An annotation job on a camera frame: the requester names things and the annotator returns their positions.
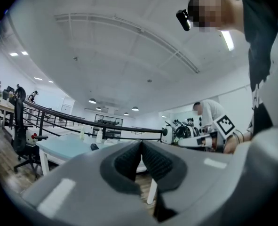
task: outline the black shirt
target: black shirt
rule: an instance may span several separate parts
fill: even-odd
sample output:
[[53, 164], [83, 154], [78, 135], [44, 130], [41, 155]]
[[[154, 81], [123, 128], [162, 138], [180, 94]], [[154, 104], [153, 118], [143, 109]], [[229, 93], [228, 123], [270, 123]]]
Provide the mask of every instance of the black shirt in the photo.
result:
[[29, 97], [28, 97], [28, 100], [31, 100], [31, 102], [33, 103], [33, 101], [34, 101], [34, 95], [29, 95]]
[[249, 76], [253, 96], [254, 116], [250, 124], [253, 135], [272, 126], [259, 89], [270, 75], [270, 52], [278, 33], [278, 20], [264, 0], [242, 0], [244, 32], [250, 43], [248, 52]]

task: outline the hand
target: hand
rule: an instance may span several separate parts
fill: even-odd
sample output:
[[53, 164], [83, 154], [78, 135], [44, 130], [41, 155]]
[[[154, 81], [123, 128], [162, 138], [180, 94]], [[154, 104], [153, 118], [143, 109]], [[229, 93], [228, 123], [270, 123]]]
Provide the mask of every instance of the hand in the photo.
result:
[[235, 152], [237, 145], [238, 145], [238, 141], [234, 136], [232, 136], [230, 139], [227, 140], [223, 153], [233, 154]]

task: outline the bottle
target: bottle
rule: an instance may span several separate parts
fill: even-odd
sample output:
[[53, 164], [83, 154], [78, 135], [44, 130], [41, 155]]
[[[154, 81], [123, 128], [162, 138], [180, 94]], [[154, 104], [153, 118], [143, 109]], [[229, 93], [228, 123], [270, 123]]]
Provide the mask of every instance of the bottle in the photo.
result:
[[80, 131], [80, 139], [84, 140], [84, 126], [81, 127], [81, 131]]
[[102, 128], [100, 128], [97, 133], [96, 143], [102, 143]]

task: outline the table leg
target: table leg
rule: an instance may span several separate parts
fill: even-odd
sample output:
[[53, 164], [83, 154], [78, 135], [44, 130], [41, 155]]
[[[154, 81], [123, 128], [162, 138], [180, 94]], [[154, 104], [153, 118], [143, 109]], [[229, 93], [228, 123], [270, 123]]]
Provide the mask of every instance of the table leg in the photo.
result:
[[6, 120], [6, 111], [4, 110], [4, 115], [3, 115], [3, 121], [2, 121], [2, 127], [3, 128], [5, 126], [5, 120]]
[[40, 149], [40, 163], [41, 163], [41, 169], [43, 170], [44, 176], [47, 175], [49, 171], [49, 165], [48, 165], [48, 159], [47, 155], [43, 150]]
[[156, 195], [157, 187], [158, 187], [158, 184], [156, 183], [155, 180], [152, 179], [148, 198], [147, 198], [147, 204], [152, 204], [154, 196]]

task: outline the white t-shirt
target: white t-shirt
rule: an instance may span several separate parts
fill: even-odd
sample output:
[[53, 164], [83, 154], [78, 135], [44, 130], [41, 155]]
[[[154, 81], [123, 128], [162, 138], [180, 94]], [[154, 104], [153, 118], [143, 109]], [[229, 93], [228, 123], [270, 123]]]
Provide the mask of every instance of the white t-shirt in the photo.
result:
[[201, 107], [203, 108], [201, 126], [211, 126], [213, 121], [218, 117], [225, 115], [226, 111], [214, 100], [203, 100], [200, 102]]

